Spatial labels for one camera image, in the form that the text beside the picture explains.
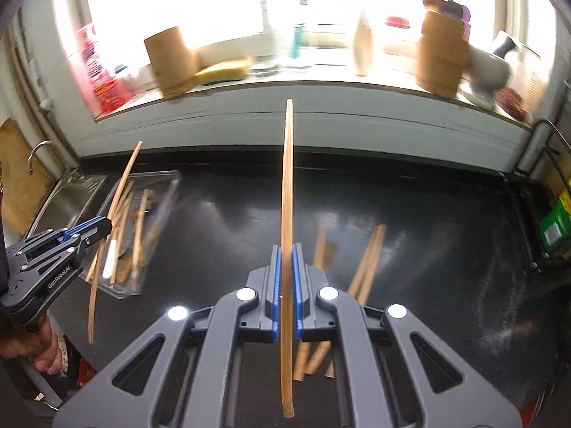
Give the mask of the person left hand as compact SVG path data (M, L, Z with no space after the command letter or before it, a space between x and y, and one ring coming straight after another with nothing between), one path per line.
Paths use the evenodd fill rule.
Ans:
M2 328L0 353L5 360L28 357L39 372L49 375L62 368L58 336L47 314L42 315L32 331Z

